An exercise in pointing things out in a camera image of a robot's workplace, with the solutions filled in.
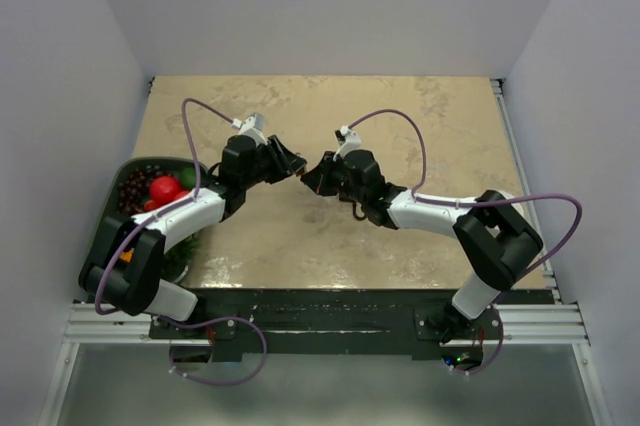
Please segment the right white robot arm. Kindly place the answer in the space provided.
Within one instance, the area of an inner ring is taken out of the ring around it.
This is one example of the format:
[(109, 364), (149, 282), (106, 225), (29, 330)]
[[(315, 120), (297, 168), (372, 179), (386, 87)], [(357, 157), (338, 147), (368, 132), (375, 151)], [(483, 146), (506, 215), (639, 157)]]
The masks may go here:
[(414, 194), (387, 181), (368, 150), (352, 151), (344, 159), (327, 152), (301, 182), (319, 196), (359, 205), (376, 226), (457, 239), (472, 267), (445, 315), (448, 332), (459, 339), (480, 328), (480, 315), (524, 275), (543, 246), (539, 234), (499, 192), (487, 190), (462, 200)]

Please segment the black padlock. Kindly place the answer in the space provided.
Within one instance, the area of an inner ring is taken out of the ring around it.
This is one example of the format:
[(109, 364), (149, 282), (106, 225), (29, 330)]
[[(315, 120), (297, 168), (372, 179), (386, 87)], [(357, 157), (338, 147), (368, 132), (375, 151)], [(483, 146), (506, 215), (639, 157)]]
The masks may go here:
[(352, 216), (356, 221), (368, 220), (370, 202), (353, 191), (340, 191), (338, 200), (351, 205)]

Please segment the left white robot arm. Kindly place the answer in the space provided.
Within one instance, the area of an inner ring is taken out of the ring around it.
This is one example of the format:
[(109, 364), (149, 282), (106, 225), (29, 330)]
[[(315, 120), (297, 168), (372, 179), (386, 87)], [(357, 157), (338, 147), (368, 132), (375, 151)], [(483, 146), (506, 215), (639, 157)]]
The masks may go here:
[(99, 315), (122, 311), (130, 316), (164, 316), (183, 337), (200, 336), (207, 314), (196, 307), (195, 293), (161, 278), (165, 253), (230, 218), (250, 188), (300, 174), (306, 164), (275, 136), (264, 144), (248, 136), (232, 137), (214, 174), (183, 198), (135, 217), (104, 216), (79, 285), (94, 296)]

